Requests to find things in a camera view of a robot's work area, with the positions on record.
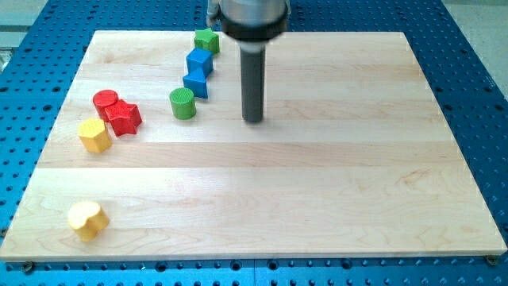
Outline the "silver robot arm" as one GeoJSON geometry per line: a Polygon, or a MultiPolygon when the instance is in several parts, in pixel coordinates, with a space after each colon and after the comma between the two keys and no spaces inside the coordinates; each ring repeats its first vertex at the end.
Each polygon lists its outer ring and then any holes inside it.
{"type": "Polygon", "coordinates": [[[246,122],[264,118],[265,55],[267,43],[287,28],[291,5],[287,0],[208,0],[206,22],[240,49],[241,110],[246,122]]]}

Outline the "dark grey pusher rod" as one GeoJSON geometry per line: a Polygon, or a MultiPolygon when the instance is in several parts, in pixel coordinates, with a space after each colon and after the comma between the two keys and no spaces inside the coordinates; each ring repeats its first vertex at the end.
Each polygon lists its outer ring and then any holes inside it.
{"type": "Polygon", "coordinates": [[[264,116],[265,44],[241,41],[241,104],[246,122],[261,122],[264,116]]]}

